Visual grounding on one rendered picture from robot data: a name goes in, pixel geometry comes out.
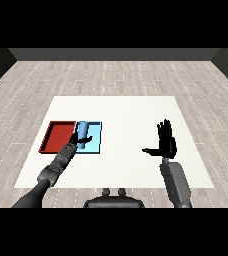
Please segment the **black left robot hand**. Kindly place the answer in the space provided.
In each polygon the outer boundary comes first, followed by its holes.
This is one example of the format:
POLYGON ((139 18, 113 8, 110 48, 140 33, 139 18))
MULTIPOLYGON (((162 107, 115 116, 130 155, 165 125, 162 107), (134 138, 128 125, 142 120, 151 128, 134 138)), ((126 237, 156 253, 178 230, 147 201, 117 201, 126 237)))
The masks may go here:
POLYGON ((79 139, 78 138, 78 133, 75 132, 71 135, 70 139, 69 139, 69 142, 71 144, 74 144, 74 145, 77 145, 78 143, 80 144, 86 144, 88 142, 90 142, 92 140, 92 136, 88 137, 88 138, 81 138, 79 139))

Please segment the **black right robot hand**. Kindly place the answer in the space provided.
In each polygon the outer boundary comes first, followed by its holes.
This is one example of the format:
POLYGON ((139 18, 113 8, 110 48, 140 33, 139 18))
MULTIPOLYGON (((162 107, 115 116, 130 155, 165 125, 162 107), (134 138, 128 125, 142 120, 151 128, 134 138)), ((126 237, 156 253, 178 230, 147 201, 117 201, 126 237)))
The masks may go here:
POLYGON ((177 153, 176 140, 172 136, 172 127, 169 120, 164 120, 157 125, 159 136, 159 148, 144 148, 143 152, 151 156, 161 156, 163 158, 173 159, 177 153))

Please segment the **small blue can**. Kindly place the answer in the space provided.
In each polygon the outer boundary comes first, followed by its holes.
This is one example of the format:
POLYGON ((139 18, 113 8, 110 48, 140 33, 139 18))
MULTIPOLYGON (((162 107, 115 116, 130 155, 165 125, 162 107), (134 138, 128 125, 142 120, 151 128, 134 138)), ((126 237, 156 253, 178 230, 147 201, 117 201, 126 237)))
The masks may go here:
POLYGON ((85 140, 88 139, 88 129, 89 123, 85 121, 81 121, 78 125, 78 148, 85 148, 85 140))

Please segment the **red shallow open box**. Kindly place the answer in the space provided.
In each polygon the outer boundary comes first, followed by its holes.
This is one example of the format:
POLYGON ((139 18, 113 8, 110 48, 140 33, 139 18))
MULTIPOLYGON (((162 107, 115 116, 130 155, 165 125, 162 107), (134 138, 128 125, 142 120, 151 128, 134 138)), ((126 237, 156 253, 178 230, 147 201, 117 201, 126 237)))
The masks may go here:
POLYGON ((41 154, 57 154, 69 141, 75 124, 75 121, 51 121, 38 152, 41 154))

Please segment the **light blue shallow open box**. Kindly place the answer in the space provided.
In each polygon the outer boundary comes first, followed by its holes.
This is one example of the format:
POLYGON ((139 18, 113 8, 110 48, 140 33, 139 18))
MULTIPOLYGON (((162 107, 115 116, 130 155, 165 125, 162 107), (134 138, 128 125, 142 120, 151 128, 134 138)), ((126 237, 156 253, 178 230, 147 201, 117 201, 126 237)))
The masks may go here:
MULTIPOLYGON (((78 125, 81 121, 76 123, 75 131, 78 133, 78 125)), ((84 149, 79 149, 77 144, 78 154, 99 154, 101 146, 101 131, 102 123, 100 121, 85 121, 89 123, 88 137, 92 136, 92 140, 85 144, 84 149)))

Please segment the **dark grey robot body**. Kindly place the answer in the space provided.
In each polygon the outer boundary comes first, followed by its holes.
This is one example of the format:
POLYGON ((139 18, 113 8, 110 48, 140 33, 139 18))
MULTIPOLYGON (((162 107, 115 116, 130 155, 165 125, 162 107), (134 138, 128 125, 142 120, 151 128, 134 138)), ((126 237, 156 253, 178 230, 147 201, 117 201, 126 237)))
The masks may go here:
POLYGON ((87 200, 84 208, 144 208, 144 204, 141 200, 128 197, 124 188, 118 189, 117 196, 111 196, 110 189, 104 188, 102 195, 87 200))

